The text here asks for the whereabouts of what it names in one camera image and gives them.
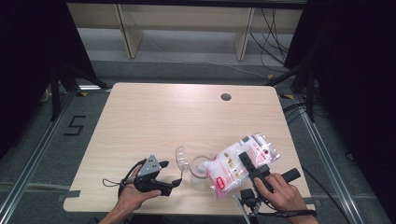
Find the black strap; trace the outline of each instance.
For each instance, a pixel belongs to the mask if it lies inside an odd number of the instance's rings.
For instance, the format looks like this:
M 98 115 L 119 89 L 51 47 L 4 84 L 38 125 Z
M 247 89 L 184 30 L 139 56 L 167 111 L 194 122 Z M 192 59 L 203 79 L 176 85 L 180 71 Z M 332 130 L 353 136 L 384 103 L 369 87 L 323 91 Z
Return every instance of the black strap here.
M 259 216 L 268 217 L 298 217 L 298 216 L 317 216 L 315 210 L 292 210 L 292 211 L 276 211 L 274 213 L 258 213 Z

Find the plastic bag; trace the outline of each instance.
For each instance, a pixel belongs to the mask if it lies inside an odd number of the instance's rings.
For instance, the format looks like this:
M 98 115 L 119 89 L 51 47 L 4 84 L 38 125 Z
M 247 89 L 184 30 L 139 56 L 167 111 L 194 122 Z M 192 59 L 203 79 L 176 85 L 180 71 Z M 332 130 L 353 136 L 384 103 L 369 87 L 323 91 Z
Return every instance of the plastic bag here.
M 256 168 L 279 158 L 271 143 L 260 133 L 248 135 L 223 149 L 215 158 L 204 164 L 210 188 L 218 199 L 238 188 L 248 176 L 248 171 L 238 157 L 245 151 Z

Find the aluminum rail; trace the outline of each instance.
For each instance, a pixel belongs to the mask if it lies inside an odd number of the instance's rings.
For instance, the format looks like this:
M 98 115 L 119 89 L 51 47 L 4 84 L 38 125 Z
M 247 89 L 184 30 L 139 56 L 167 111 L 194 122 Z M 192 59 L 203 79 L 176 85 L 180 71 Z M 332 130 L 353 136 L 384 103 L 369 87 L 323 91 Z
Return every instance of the aluminum rail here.
M 40 164 L 42 158 L 47 151 L 53 135 L 55 134 L 55 131 L 63 118 L 64 111 L 69 106 L 73 97 L 73 92 L 69 92 L 68 94 L 66 94 L 64 102 L 62 103 L 62 110 L 60 111 L 58 117 L 54 121 L 50 122 L 49 127 L 47 128 L 43 137 L 35 148 L 35 151 L 33 152 L 31 158 L 26 163 L 21 175 L 14 183 L 8 196 L 2 202 L 0 207 L 0 223 L 7 224 L 9 219 L 11 218 L 12 213 L 17 207 L 24 191 L 26 190 L 27 185 L 29 184 L 29 181 L 31 180 L 33 174 L 35 173 L 35 170 L 37 169 L 38 165 Z
M 297 103 L 303 103 L 304 100 L 300 95 L 295 95 Z M 353 200 L 343 178 L 338 172 L 337 167 L 335 166 L 334 161 L 332 160 L 332 156 L 330 155 L 326 145 L 324 144 L 317 126 L 314 122 L 311 122 L 310 118 L 306 115 L 304 110 L 300 108 L 300 112 L 303 116 L 303 121 L 305 123 L 306 129 L 312 137 L 312 140 L 315 144 L 315 147 L 318 151 L 318 154 L 324 164 L 324 168 L 329 175 L 330 180 L 332 181 L 332 185 L 334 186 L 335 192 L 337 193 L 341 205 L 343 205 L 344 210 L 346 212 L 346 216 L 348 217 L 351 223 L 364 223 L 361 213 Z

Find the hole in table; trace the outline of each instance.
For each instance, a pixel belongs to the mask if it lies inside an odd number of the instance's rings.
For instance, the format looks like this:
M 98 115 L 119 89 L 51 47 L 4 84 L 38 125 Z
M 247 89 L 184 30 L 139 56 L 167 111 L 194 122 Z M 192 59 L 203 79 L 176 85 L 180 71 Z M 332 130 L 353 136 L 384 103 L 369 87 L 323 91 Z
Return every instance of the hole in table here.
M 228 94 L 228 93 L 223 93 L 223 94 L 221 95 L 221 99 L 222 99 L 223 101 L 230 101 L 230 100 L 231 100 L 231 95 Z

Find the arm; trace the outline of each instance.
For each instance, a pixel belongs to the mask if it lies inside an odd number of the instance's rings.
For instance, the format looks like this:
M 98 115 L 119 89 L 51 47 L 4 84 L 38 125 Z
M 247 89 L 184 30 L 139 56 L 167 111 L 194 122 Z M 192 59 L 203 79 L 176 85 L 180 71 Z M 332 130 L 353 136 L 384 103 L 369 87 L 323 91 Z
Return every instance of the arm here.
M 141 165 L 138 166 L 132 175 L 136 175 Z M 134 184 L 128 184 L 122 191 L 119 200 L 114 208 L 100 222 L 101 224 L 117 224 L 123 221 L 133 211 L 139 209 L 145 200 L 152 199 L 161 195 L 160 190 L 140 192 Z
M 265 180 L 273 187 L 274 193 L 269 191 L 259 178 L 255 178 L 254 183 L 260 194 L 266 198 L 276 210 L 290 211 L 308 209 L 299 190 L 295 186 L 286 183 L 282 175 L 271 174 L 265 177 Z M 317 219 L 313 216 L 289 217 L 288 220 L 292 224 L 318 223 Z

